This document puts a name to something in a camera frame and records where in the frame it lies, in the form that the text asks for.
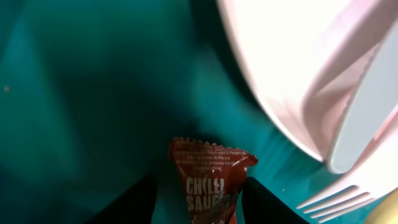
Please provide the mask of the white plastic fork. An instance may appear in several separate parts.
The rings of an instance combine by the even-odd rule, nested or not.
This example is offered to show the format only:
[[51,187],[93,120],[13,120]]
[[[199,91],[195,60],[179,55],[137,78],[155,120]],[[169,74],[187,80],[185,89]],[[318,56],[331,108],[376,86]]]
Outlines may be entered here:
[[396,172],[396,154],[373,154],[297,208],[318,223],[325,223],[392,192],[397,188]]

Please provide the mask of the small red sauce packet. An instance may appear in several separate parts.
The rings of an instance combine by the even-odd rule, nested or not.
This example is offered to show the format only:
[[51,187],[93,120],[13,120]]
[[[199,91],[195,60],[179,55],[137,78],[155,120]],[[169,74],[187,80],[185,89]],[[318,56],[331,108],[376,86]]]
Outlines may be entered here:
[[236,204],[249,166],[258,163],[245,150],[176,137],[169,144],[192,224],[236,224]]

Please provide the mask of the yellow plastic spoon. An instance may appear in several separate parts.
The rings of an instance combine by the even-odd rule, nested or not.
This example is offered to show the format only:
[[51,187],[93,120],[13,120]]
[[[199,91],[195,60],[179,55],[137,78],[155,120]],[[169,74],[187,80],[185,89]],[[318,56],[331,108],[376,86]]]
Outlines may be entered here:
[[397,224],[397,189],[366,217],[365,224]]

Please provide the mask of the light blue plastic knife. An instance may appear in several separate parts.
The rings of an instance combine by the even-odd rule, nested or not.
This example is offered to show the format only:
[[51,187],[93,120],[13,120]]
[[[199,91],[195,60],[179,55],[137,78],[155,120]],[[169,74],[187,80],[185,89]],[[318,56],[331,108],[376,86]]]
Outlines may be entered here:
[[397,105],[397,22],[359,79],[341,117],[326,166],[349,171]]

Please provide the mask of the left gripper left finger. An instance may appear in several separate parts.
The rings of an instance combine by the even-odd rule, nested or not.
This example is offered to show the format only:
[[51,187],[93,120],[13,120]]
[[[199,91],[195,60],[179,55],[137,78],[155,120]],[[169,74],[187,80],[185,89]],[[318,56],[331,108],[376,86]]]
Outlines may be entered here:
[[146,175],[85,224],[150,224],[156,199],[156,179]]

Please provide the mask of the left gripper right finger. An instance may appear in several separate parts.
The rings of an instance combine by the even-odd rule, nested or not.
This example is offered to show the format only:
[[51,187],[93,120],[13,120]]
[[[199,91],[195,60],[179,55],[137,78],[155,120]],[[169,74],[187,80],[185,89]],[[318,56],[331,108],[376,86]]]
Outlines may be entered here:
[[248,177],[241,204],[245,224],[308,224],[254,177]]

